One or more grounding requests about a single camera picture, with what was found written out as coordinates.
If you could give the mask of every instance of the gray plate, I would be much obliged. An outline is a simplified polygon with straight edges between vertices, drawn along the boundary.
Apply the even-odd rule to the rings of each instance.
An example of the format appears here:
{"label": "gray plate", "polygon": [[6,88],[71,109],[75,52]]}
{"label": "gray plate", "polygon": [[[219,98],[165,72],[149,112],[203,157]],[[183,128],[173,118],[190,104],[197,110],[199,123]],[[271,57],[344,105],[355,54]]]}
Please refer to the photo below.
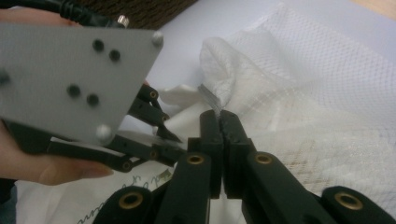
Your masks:
{"label": "gray plate", "polygon": [[[108,143],[162,48],[154,34],[0,23],[0,116],[72,140]],[[95,39],[103,51],[92,47]],[[116,62],[109,58],[113,49],[120,52]],[[72,84],[80,89],[76,98],[67,91]],[[88,104],[90,94],[97,106]]]}

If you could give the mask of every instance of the human hand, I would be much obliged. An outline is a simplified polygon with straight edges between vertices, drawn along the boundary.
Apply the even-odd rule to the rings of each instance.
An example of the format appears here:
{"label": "human hand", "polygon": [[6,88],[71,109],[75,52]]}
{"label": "human hand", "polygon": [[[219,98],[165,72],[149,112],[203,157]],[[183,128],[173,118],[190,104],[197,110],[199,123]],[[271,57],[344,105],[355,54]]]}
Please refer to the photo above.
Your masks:
{"label": "human hand", "polygon": [[[0,22],[43,25],[77,25],[59,15],[30,8],[0,10]],[[58,185],[81,178],[113,174],[102,163],[51,155],[29,155],[21,151],[0,121],[0,177]]]}

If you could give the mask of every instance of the white mesh fabric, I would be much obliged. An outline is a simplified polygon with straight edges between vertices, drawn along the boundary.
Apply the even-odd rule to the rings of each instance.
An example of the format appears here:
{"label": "white mesh fabric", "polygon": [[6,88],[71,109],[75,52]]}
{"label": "white mesh fabric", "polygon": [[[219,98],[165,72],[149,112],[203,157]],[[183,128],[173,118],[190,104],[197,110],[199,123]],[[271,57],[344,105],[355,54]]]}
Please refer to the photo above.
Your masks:
{"label": "white mesh fabric", "polygon": [[258,150],[316,194],[362,192],[396,217],[396,66],[283,5],[204,43],[205,86]]}

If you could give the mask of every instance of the screw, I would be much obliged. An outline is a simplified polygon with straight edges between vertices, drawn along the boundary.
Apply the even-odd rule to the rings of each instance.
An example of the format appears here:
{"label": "screw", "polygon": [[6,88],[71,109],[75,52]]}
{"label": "screw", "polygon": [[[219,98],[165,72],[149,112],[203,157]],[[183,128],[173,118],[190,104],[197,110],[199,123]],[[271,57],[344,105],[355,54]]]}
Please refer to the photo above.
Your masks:
{"label": "screw", "polygon": [[67,93],[69,93],[71,98],[77,98],[80,96],[81,90],[79,89],[78,85],[71,84],[69,87],[67,87]]}
{"label": "screw", "polygon": [[6,84],[10,81],[9,75],[4,68],[0,68],[0,85]]}
{"label": "screw", "polygon": [[124,15],[120,15],[119,18],[117,19],[117,22],[119,24],[122,24],[125,28],[127,28],[129,25],[129,19]]}
{"label": "screw", "polygon": [[90,106],[99,105],[99,97],[96,94],[90,94],[87,96],[87,103]]}
{"label": "screw", "polygon": [[105,48],[105,44],[103,43],[102,40],[100,40],[100,39],[95,39],[95,40],[93,40],[93,42],[92,42],[92,47],[93,47],[96,51],[101,52],[101,51],[103,51],[103,49]]}
{"label": "screw", "polygon": [[120,55],[120,52],[118,50],[113,49],[108,54],[108,57],[111,59],[111,61],[117,62],[120,59],[121,55]]}
{"label": "screw", "polygon": [[163,45],[163,33],[157,31],[154,33],[154,35],[152,35],[152,43],[156,46],[156,47],[160,47]]}
{"label": "screw", "polygon": [[111,140],[111,128],[105,124],[101,124],[96,128],[96,137],[102,143],[107,143],[107,141]]}

